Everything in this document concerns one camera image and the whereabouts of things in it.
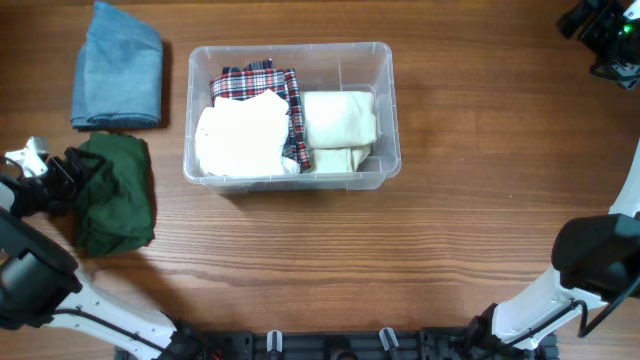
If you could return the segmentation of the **dark green cloth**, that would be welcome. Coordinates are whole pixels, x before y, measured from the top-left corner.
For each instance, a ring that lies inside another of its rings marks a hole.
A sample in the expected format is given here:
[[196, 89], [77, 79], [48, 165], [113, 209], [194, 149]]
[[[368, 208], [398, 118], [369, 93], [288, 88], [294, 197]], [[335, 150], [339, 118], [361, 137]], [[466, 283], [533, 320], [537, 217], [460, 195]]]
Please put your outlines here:
[[129, 135], [93, 133], [80, 149], [104, 164], [76, 198], [76, 245], [99, 257], [150, 243], [154, 215], [146, 142]]

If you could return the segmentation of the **blue towel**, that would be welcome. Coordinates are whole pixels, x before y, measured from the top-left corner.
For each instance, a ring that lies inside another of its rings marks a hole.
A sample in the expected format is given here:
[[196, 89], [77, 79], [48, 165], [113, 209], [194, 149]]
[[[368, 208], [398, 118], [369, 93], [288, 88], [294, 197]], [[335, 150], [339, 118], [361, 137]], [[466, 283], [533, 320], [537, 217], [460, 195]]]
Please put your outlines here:
[[102, 1], [78, 52], [70, 123], [77, 130], [154, 128], [161, 120], [163, 44], [147, 23]]

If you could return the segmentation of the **white cloth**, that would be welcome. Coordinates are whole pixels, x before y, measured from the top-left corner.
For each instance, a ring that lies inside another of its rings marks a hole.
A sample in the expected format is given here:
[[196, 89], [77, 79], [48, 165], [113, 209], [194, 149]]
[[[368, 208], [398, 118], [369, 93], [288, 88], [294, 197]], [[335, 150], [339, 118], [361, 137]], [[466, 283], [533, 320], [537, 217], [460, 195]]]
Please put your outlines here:
[[293, 175], [298, 163], [283, 155], [289, 135], [289, 105], [271, 90], [246, 100], [217, 98], [201, 113], [195, 154], [207, 175]]

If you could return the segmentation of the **plaid cloth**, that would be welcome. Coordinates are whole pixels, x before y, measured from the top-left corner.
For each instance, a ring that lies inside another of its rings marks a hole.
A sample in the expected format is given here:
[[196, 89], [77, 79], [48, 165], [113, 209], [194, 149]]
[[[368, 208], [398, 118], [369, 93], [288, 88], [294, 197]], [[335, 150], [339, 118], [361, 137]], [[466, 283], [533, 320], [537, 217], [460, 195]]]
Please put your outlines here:
[[277, 69], [272, 59], [255, 61], [243, 69], [224, 67], [220, 76], [209, 84], [211, 103], [216, 105], [219, 98], [247, 100], [266, 90], [271, 90], [289, 105], [288, 136], [283, 155], [297, 162], [300, 169], [311, 168], [311, 155], [305, 143], [305, 124], [301, 94], [294, 68]]

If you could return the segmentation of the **clear plastic storage container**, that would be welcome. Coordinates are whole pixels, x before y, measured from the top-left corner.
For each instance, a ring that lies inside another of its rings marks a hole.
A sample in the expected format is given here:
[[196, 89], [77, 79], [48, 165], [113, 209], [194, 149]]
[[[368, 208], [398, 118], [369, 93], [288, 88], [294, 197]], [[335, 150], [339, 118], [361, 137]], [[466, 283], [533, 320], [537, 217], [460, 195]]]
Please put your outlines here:
[[[225, 67], [244, 67], [270, 59], [276, 68], [293, 68], [302, 91], [368, 91], [374, 96], [377, 141], [354, 173], [296, 174], [271, 177], [228, 177], [204, 174], [196, 158], [199, 117], [211, 104], [210, 81]], [[264, 46], [202, 46], [189, 57], [183, 174], [218, 193], [347, 189], [374, 190], [400, 172], [392, 51], [383, 42]]]

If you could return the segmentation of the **cream cloth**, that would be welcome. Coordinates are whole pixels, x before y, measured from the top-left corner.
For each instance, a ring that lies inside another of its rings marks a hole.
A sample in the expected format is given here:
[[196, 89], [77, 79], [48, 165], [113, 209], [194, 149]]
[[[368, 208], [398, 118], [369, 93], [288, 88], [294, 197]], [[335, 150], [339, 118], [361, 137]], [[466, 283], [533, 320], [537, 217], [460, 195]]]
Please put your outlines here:
[[378, 137], [373, 94], [311, 91], [301, 100], [310, 172], [356, 172]]

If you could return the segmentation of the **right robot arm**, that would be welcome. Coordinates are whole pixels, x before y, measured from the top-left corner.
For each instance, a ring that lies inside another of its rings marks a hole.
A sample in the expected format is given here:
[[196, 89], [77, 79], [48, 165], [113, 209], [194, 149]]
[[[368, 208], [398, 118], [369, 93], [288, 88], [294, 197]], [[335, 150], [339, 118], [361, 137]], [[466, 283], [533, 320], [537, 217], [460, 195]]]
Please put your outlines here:
[[[639, 3], [579, 2], [557, 22], [595, 56], [591, 75], [627, 90], [639, 83]], [[514, 298], [475, 317], [450, 345], [463, 359], [544, 359], [556, 329], [574, 318], [584, 338], [639, 295], [639, 162], [608, 214], [568, 221], [550, 267]]]

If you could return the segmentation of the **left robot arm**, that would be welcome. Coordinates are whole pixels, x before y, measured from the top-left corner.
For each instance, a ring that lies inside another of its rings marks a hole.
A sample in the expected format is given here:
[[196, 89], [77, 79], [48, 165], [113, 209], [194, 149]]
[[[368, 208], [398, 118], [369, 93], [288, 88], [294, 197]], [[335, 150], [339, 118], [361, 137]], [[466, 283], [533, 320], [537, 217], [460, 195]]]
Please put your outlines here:
[[1, 326], [67, 328], [115, 347], [118, 359], [202, 359], [206, 345], [190, 324], [130, 305], [92, 284], [74, 257], [23, 222], [37, 212], [62, 213], [79, 190], [106, 169], [104, 157], [69, 148], [63, 158], [38, 146], [5, 153], [18, 168], [1, 178]]

